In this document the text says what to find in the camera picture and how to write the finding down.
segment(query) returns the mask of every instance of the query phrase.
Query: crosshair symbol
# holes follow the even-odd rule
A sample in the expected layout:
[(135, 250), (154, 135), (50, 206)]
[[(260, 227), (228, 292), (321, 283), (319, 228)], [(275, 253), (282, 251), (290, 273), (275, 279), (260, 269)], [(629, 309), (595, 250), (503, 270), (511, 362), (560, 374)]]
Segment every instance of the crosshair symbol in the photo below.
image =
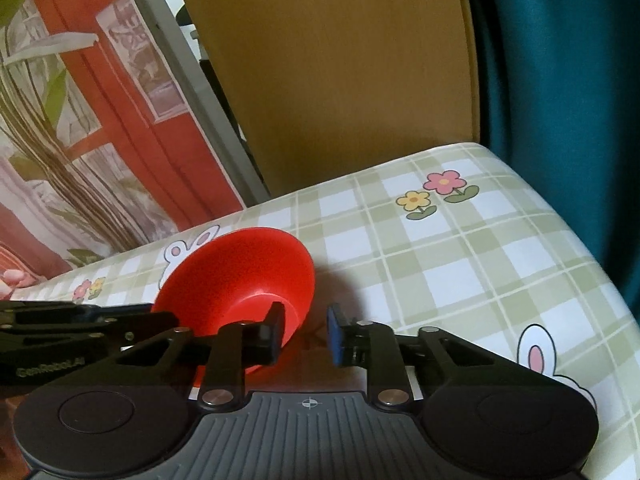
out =
[(299, 402), (299, 404), (302, 404), (305, 408), (311, 409), (311, 408), (315, 408), (318, 404), (322, 404), (322, 402), (318, 402), (317, 400), (309, 397), (308, 399), (305, 399), (302, 402)]

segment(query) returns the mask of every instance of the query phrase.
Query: curtain fold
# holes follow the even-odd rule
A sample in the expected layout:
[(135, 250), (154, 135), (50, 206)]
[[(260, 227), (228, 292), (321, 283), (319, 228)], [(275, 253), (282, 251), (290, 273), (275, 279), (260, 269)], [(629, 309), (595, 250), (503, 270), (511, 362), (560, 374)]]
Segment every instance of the curtain fold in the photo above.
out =
[(640, 0), (470, 0), (483, 143), (640, 317)]

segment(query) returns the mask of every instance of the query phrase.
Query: tablecloth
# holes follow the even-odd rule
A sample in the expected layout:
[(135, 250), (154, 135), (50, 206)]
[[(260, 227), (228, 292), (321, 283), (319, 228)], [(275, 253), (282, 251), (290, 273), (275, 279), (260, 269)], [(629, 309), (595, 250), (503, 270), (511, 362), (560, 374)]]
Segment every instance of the tablecloth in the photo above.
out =
[(75, 270), (15, 299), (110, 306), (153, 301), (185, 256), (232, 230), (270, 226), (306, 245), (317, 274), (303, 329), (249, 388), (362, 387), (337, 370), (324, 313), (415, 335), (435, 325), (574, 387), (600, 435), (584, 473), (640, 476), (640, 329), (577, 236), (485, 148), (444, 146), (294, 192)]

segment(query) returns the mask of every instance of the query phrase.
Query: wooden door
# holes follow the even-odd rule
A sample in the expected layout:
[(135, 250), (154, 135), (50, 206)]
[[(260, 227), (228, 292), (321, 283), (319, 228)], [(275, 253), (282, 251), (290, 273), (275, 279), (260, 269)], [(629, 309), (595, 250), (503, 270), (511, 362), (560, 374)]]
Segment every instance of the wooden door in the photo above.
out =
[(269, 190), (478, 138), (467, 0), (185, 0)]

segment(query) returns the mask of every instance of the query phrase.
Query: checkered tablecloth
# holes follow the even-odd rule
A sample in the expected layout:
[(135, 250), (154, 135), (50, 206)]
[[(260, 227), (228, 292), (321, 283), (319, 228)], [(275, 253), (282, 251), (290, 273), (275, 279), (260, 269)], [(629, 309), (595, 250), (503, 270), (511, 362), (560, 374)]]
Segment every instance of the checkered tablecloth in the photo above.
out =
[[(452, 170), (465, 187), (425, 195), (425, 183), (444, 180), (428, 174)], [(398, 202), (422, 206), (409, 211)], [(411, 213), (424, 217), (407, 218)], [(332, 301), (399, 333), (436, 325), (524, 365), (527, 345), (540, 346), (543, 373), (570, 381), (596, 403), (600, 436), (584, 473), (591, 480), (640, 476), (640, 330), (562, 219), (476, 144), (428, 150), (300, 190), (19, 291), (15, 299), (70, 300), (97, 282), (101, 288), (89, 288), (85, 301), (151, 302), (168, 266), (165, 249), (183, 240), (187, 251), (196, 250), (203, 231), (216, 225), (217, 237), (270, 226), (306, 245), (317, 285), (304, 331), (321, 352)], [(323, 375), (329, 366), (317, 348), (301, 342), (308, 359), (289, 365), (298, 366), (303, 386), (330, 389), (337, 382)]]

